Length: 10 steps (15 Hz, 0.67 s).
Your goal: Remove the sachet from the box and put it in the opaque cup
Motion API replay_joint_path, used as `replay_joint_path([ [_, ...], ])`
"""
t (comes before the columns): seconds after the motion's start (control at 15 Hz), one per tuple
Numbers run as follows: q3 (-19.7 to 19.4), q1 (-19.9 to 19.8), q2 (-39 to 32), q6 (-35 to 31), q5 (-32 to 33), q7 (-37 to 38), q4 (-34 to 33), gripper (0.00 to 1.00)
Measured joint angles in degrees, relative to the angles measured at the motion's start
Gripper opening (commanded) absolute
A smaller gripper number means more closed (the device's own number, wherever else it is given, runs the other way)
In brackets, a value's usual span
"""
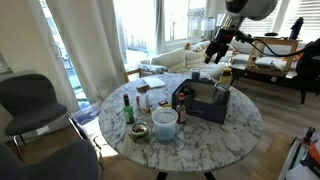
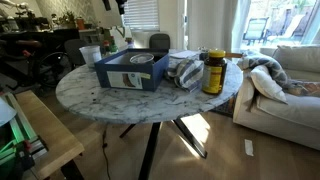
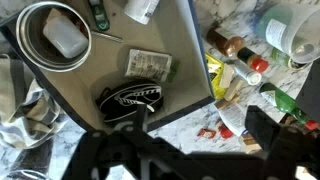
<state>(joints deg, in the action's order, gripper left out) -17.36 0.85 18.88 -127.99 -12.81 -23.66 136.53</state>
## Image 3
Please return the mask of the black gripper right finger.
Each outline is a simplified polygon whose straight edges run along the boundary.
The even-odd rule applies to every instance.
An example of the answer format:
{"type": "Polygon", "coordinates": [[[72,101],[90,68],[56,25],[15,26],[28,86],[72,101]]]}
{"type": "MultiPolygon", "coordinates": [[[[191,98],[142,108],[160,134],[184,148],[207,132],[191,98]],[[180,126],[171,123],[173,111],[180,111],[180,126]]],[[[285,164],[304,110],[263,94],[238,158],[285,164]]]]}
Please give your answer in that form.
{"type": "Polygon", "coordinates": [[[267,180],[296,180],[302,166],[316,179],[320,176],[320,143],[312,135],[276,123],[258,106],[250,105],[245,127],[265,153],[264,176],[267,180]]]}

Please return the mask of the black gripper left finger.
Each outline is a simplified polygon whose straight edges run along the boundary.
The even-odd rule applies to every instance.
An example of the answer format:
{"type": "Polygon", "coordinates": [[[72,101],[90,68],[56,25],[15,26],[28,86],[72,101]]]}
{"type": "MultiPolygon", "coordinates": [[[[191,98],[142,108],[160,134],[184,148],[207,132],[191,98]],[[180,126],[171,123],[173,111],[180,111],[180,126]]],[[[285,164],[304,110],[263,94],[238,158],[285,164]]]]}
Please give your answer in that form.
{"type": "Polygon", "coordinates": [[[69,162],[62,180],[105,180],[110,169],[123,165],[139,180],[155,180],[157,172],[151,162],[150,137],[143,131],[147,107],[139,105],[132,121],[117,125],[107,135],[103,131],[85,133],[69,162]]]}

